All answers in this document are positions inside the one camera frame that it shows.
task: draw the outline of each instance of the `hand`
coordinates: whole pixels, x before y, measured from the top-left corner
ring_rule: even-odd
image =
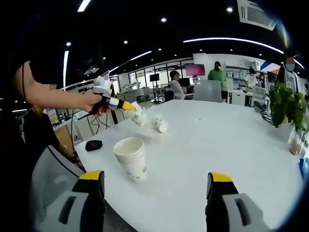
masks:
[[[85,110],[87,112],[90,112],[97,102],[101,101],[102,97],[98,94],[93,94],[93,93],[86,93],[84,95],[81,95],[81,106],[80,109]],[[102,106],[98,114],[102,115],[103,113],[107,112],[108,108],[106,106]]]

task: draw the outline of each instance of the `ceiling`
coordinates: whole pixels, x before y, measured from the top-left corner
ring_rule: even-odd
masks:
[[[190,57],[200,49],[206,53],[257,57],[278,64],[283,61],[282,54],[252,43],[227,40],[183,43],[184,40],[196,38],[233,37],[284,50],[283,36],[278,26],[270,31],[240,23],[237,0],[192,3],[91,0],[85,11],[78,13],[81,2],[54,0],[45,1],[45,5],[39,7],[36,5],[40,9],[41,21],[36,32],[38,42],[35,54],[40,54],[41,70],[34,76],[40,82],[63,87],[63,57],[66,50],[69,50],[67,86],[94,78],[93,75],[84,75],[88,69],[102,67],[98,71],[101,73],[148,51],[152,53],[124,64],[112,74]],[[231,13],[226,11],[229,6],[233,8]],[[162,17],[167,18],[165,23],[160,21]],[[71,42],[70,47],[66,46],[67,42]],[[297,51],[299,46],[290,43],[290,47]],[[304,57],[296,59],[305,64]]]

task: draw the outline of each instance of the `computer screen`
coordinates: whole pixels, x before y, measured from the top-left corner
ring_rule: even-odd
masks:
[[[273,72],[267,72],[267,79],[269,83],[275,83],[276,82],[276,78],[277,78],[277,74],[273,73]]]
[[[205,68],[203,64],[186,64],[185,73],[187,76],[205,75]]]
[[[150,75],[149,78],[150,78],[150,81],[159,81],[160,80],[158,73]]]
[[[180,78],[178,83],[181,87],[189,87],[190,86],[190,79],[189,78]]]

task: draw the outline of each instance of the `glass wall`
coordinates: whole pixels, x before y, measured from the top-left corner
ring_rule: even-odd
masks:
[[[192,64],[192,63],[194,63],[194,60],[192,58],[175,61],[175,62],[166,62],[160,65],[155,65],[149,68],[145,68],[145,69],[132,72],[129,74],[129,78],[130,78],[131,83],[134,83],[137,81],[140,82],[140,88],[143,88],[143,87],[153,88],[153,84],[154,84],[154,87],[156,87],[156,83],[150,82],[150,75],[158,73],[160,80],[157,81],[157,84],[159,87],[165,87],[171,81],[169,77],[169,73],[172,70],[176,70],[177,72],[179,72],[180,78],[190,78],[190,83],[193,84],[192,77],[187,76],[185,73],[185,65]]]
[[[146,87],[146,80],[145,80],[145,72],[143,70],[139,70],[136,72],[137,81],[140,82],[140,88]]]

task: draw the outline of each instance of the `air conditioner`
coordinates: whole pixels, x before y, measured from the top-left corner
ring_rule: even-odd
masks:
[[[256,3],[248,0],[237,0],[239,19],[242,23],[249,23],[273,30],[276,23]]]

